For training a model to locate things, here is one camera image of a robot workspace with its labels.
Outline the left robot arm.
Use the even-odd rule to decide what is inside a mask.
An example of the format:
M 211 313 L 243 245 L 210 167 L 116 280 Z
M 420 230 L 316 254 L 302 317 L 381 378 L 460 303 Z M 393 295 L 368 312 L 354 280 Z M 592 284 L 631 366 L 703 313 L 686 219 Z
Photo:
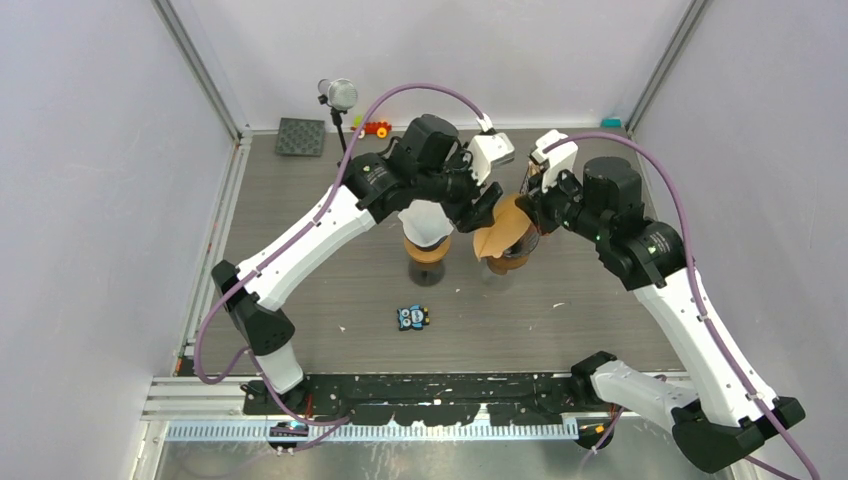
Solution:
M 223 307 L 268 380 L 273 406 L 293 414 L 307 398 L 292 345 L 295 327 L 282 311 L 299 284 L 392 214 L 400 219 L 405 240 L 425 254 L 447 246 L 454 231 L 492 226 L 502 189 L 487 178 L 494 166 L 513 157 L 503 132 L 486 126 L 461 142 L 452 124 L 422 115 L 386 150 L 341 163 L 340 183 L 269 246 L 239 264 L 223 260 L 213 268 Z

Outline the brown paper coffee filter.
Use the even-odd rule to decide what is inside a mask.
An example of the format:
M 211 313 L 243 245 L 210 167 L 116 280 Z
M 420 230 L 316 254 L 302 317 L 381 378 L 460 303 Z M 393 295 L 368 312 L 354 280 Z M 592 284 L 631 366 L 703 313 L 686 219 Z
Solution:
M 474 232 L 472 246 L 478 260 L 502 257 L 532 226 L 531 219 L 516 204 L 519 198 L 519 193 L 503 197 L 493 210 L 494 224 Z

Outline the smoky glass carafe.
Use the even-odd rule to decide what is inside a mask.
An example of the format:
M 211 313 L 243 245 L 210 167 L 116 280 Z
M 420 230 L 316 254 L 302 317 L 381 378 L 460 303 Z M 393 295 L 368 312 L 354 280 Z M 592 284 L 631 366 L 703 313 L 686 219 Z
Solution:
M 435 286 L 442 281 L 445 273 L 446 268 L 443 260 L 421 262 L 410 259 L 408 263 L 408 276 L 418 286 Z

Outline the silver microphone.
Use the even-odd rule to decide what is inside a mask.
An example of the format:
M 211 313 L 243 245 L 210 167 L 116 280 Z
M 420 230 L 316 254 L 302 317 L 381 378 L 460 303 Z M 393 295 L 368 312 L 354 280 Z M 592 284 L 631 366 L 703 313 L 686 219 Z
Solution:
M 347 140 L 343 132 L 343 116 L 358 102 L 358 90 L 353 82 L 346 78 L 335 80 L 321 79 L 317 83 L 318 102 L 330 109 L 332 124 L 336 128 L 342 153 L 347 150 Z

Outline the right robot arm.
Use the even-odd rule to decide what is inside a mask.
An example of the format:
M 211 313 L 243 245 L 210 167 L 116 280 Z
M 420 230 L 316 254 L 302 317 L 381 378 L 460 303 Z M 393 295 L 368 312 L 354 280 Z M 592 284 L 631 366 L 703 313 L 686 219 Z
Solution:
M 542 233 L 589 240 L 604 268 L 652 315 L 690 375 L 677 387 L 600 351 L 575 364 L 571 397 L 584 410 L 629 409 L 669 432 L 698 469 L 717 472 L 806 416 L 754 372 L 686 265 L 670 225 L 645 214 L 642 178 L 618 157 L 589 160 L 581 176 L 568 163 L 531 163 L 518 199 Z

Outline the grey glass dripper cone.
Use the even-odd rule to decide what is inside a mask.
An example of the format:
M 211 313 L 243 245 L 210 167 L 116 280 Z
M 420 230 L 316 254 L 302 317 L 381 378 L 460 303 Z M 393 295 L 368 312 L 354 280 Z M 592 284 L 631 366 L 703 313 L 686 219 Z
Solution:
M 530 225 L 525 233 L 511 246 L 503 251 L 504 259 L 518 259 L 529 256 L 538 246 L 540 234 L 534 225 Z

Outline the white paper coffee filter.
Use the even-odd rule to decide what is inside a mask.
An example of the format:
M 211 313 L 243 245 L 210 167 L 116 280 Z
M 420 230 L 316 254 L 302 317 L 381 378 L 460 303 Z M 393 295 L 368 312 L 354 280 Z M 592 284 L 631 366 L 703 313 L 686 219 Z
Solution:
M 437 246 L 449 236 L 454 226 L 442 205 L 427 200 L 414 200 L 398 213 L 405 238 L 417 247 Z

